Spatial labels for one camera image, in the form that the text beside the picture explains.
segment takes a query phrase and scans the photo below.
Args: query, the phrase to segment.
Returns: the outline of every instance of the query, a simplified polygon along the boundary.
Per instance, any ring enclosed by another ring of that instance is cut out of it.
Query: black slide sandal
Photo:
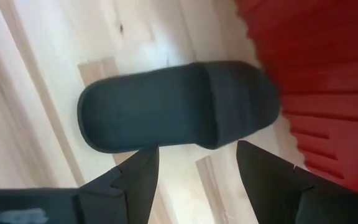
[[[85,141],[106,153],[197,144],[217,149],[272,124],[275,87],[244,62],[207,62],[107,78],[78,102]]]

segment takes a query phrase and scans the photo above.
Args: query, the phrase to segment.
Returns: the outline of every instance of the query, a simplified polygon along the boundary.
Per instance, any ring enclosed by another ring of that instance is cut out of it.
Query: wooden floor
[[[89,83],[227,59],[260,66],[231,0],[0,0],[0,188],[79,186],[129,156],[81,137]],[[247,139],[302,163],[281,117]],[[161,148],[150,223],[257,223],[235,144]]]

